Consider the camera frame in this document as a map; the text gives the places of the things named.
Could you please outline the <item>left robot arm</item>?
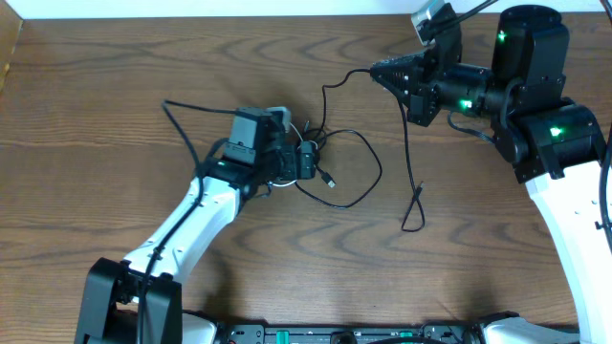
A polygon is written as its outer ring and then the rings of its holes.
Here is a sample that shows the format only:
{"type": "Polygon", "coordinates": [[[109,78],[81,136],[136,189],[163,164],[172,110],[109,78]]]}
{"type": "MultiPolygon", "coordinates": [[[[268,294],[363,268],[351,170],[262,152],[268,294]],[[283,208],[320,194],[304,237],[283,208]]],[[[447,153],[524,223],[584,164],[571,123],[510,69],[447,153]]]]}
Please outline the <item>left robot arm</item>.
{"type": "Polygon", "coordinates": [[[176,209],[139,247],[90,268],[76,327],[77,343],[212,343],[215,323],[183,308],[182,289],[214,238],[258,196],[315,175],[316,146],[289,144],[285,107],[241,107],[229,137],[204,158],[176,209]]]}

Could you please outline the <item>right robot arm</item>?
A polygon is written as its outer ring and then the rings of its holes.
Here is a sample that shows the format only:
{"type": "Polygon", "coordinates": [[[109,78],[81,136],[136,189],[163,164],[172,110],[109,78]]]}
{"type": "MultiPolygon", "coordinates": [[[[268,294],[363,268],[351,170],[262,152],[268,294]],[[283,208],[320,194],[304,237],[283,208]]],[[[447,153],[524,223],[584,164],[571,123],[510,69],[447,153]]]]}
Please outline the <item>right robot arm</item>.
{"type": "Polygon", "coordinates": [[[467,343],[607,343],[611,339],[611,139],[595,115],[563,95],[570,34],[558,11],[501,12],[492,64],[462,60],[463,18],[429,1],[411,17],[423,50],[375,63],[371,77],[399,102],[404,123],[441,111],[486,116],[488,140],[526,186],[553,238],[579,321],[576,333],[514,312],[468,326],[467,343]]]}

